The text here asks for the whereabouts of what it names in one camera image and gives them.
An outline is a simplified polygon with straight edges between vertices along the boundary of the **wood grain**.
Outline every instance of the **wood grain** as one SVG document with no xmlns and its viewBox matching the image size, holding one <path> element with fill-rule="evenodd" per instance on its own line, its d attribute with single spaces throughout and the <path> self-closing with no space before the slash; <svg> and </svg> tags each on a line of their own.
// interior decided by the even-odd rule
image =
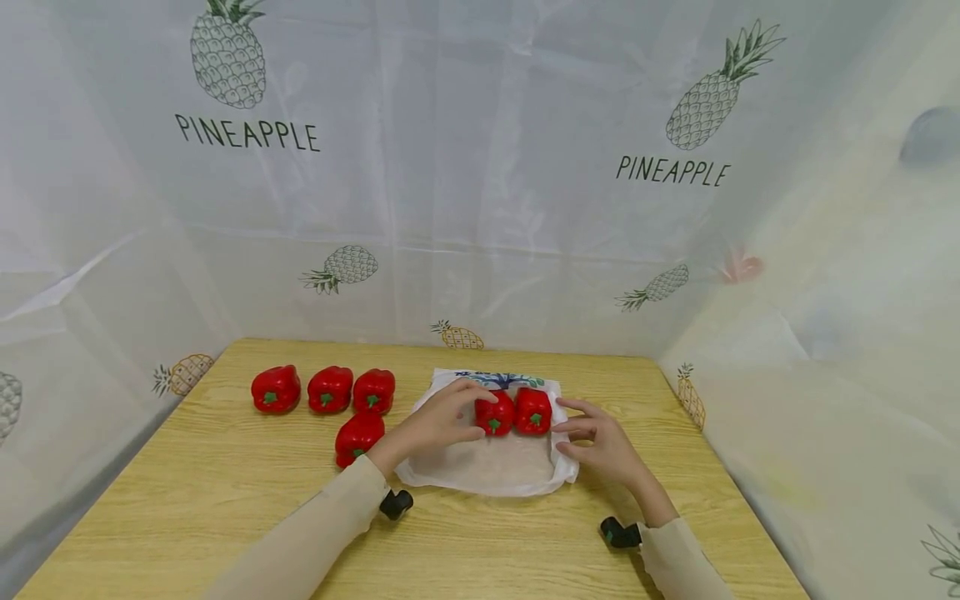
<svg viewBox="0 0 960 600">
<path fill-rule="evenodd" d="M 18 597 L 201 594 L 337 472 L 333 438 L 347 414 L 317 417 L 305 401 L 282 417 L 252 408 L 252 378 L 288 363 L 304 386 L 331 364 L 392 370 L 388 426 L 427 389 L 434 367 L 557 379 L 565 396 L 621 420 L 737 598 L 807 597 L 650 360 L 254 339 L 224 352 Z M 636 553 L 610 551 L 598 534 L 606 516 L 636 521 L 636 504 L 586 470 L 537 498 L 412 492 L 414 509 L 399 523 L 375 519 L 314 598 L 660 598 Z"/>
</svg>

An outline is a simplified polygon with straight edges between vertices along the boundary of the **beige sleeve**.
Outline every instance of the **beige sleeve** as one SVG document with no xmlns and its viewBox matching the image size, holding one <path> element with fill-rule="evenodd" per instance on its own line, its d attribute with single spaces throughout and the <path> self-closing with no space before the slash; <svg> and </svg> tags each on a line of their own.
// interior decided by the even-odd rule
<svg viewBox="0 0 960 600">
<path fill-rule="evenodd" d="M 643 564 L 666 600 L 733 600 L 682 518 L 657 529 L 641 526 L 640 535 Z"/>
<path fill-rule="evenodd" d="M 370 528 L 390 487 L 366 456 L 251 548 L 205 598 L 307 600 L 340 553 Z"/>
</svg>

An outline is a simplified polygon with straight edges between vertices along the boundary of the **black clip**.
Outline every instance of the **black clip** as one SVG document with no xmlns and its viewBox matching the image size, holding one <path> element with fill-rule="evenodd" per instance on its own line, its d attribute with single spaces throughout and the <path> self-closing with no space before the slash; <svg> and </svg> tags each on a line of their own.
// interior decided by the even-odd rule
<svg viewBox="0 0 960 600">
<path fill-rule="evenodd" d="M 394 493 L 393 490 L 387 492 L 387 497 L 380 502 L 380 512 L 387 516 L 391 521 L 400 520 L 406 515 L 414 505 L 414 497 L 406 490 L 400 490 Z"/>
<path fill-rule="evenodd" d="M 615 516 L 608 516 L 600 523 L 600 535 L 611 548 L 637 548 L 643 543 L 640 528 L 636 523 L 624 527 Z"/>
</svg>

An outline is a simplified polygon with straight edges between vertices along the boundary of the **bell pepper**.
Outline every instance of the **bell pepper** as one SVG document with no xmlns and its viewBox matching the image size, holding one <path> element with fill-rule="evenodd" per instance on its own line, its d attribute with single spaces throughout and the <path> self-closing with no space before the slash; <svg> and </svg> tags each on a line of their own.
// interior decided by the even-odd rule
<svg viewBox="0 0 960 600">
<path fill-rule="evenodd" d="M 516 391 L 516 419 L 514 427 L 517 433 L 528 436 L 541 436 L 550 431 L 550 396 L 543 390 L 519 388 Z"/>
<path fill-rule="evenodd" d="M 381 369 L 370 369 L 357 377 L 353 384 L 353 410 L 358 413 L 385 415 L 394 406 L 394 374 Z"/>
<path fill-rule="evenodd" d="M 273 367 L 253 378 L 253 406 L 261 413 L 289 413 L 300 404 L 300 378 L 293 365 Z"/>
<path fill-rule="evenodd" d="M 347 367 L 327 367 L 310 378 L 306 386 L 307 403 L 315 413 L 339 413 L 350 406 L 353 371 Z"/>
<path fill-rule="evenodd" d="M 476 424 L 482 427 L 488 436 L 502 438 L 510 433 L 514 424 L 514 402 L 506 390 L 491 390 L 491 394 L 496 396 L 496 403 L 488 400 L 473 402 Z"/>
<path fill-rule="evenodd" d="M 347 468 L 362 454 L 366 454 L 386 432 L 383 417 L 376 413 L 357 413 L 337 432 L 333 448 L 337 452 L 337 467 Z"/>
</svg>

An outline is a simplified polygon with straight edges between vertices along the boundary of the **white bag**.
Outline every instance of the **white bag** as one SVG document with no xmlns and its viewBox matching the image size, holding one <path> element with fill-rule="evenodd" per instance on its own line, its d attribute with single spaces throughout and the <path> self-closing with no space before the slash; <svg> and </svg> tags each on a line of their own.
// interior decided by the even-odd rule
<svg viewBox="0 0 960 600">
<path fill-rule="evenodd" d="M 426 394 L 414 404 L 416 412 L 424 402 L 458 377 L 469 377 L 487 388 L 513 393 L 520 387 L 543 390 L 550 398 L 551 426 L 566 420 L 566 411 L 557 404 L 560 383 L 517 373 L 434 369 Z M 473 407 L 464 410 L 464 427 L 473 426 Z M 396 468 L 396 475 L 408 486 L 438 486 L 489 496 L 532 496 L 551 493 L 573 483 L 580 464 L 563 456 L 557 444 L 569 442 L 565 433 L 541 437 L 520 436 L 515 431 L 502 438 L 465 442 L 411 457 Z"/>
</svg>

